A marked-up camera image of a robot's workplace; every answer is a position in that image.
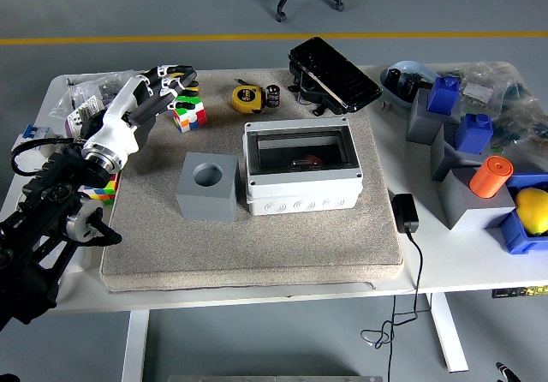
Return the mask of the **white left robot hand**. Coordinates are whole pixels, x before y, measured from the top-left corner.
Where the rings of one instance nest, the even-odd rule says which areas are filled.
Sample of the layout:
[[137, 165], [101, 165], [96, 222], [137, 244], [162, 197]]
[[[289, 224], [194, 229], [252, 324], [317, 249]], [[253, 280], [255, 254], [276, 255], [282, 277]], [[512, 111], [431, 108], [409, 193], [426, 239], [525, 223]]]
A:
[[140, 149], [137, 129], [171, 109], [195, 78], [187, 65], [160, 65], [130, 77], [104, 113], [100, 130], [84, 144], [83, 157], [119, 171]]

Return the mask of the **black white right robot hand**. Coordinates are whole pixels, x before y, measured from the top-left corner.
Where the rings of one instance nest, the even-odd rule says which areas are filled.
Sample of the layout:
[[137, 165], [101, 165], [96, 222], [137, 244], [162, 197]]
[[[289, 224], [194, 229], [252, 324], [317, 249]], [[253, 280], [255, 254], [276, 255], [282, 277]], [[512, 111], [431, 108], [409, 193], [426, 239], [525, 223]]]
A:
[[506, 382], [521, 382], [520, 378], [510, 370], [509, 367], [504, 365], [502, 362], [498, 361], [496, 363], [497, 370], [501, 373], [503, 381]]

